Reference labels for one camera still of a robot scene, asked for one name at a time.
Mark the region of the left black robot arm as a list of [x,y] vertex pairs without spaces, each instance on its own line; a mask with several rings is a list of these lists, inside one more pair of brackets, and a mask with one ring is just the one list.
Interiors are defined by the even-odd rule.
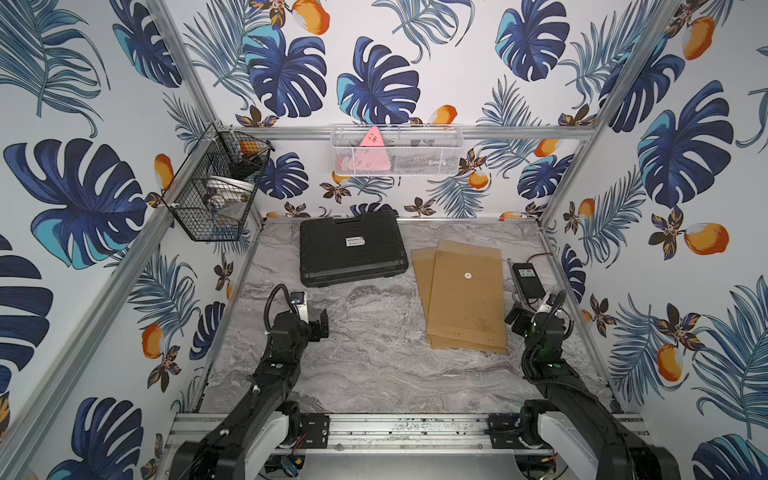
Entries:
[[286,285],[278,284],[267,298],[263,321],[266,346],[250,375],[250,390],[207,435],[178,448],[170,479],[258,479],[275,449],[300,438],[300,409],[288,397],[309,343],[329,336],[328,314],[303,320]]

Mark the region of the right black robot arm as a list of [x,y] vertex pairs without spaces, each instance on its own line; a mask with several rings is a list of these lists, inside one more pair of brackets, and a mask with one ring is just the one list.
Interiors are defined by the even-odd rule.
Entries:
[[552,447],[580,479],[679,479],[674,456],[624,426],[563,359],[565,297],[560,291],[535,311],[516,303],[505,318],[524,338],[523,377],[542,395],[523,403],[516,435]]

